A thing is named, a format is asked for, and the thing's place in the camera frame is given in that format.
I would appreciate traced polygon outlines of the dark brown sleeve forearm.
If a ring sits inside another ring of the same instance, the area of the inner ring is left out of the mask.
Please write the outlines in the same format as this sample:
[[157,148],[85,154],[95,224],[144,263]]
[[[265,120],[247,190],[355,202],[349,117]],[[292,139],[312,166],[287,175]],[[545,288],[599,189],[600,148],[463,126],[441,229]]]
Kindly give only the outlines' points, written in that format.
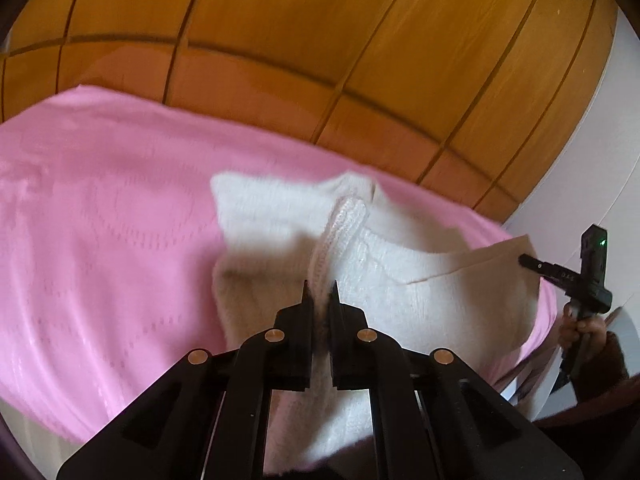
[[604,348],[572,382],[577,404],[534,425],[586,479],[639,477],[639,377],[630,376],[620,342],[606,334]]

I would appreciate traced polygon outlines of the person's right hand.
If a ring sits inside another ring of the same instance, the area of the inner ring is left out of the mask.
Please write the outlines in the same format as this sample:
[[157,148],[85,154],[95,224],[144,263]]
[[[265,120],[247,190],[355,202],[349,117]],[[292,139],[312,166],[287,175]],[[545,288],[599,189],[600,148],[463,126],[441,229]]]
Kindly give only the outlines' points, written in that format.
[[603,318],[593,316],[578,320],[574,315],[571,304],[566,304],[563,308],[563,316],[559,328],[559,346],[563,351],[572,348],[576,342],[582,338],[588,339],[584,352],[584,361],[592,360],[599,354],[606,344],[606,325]]

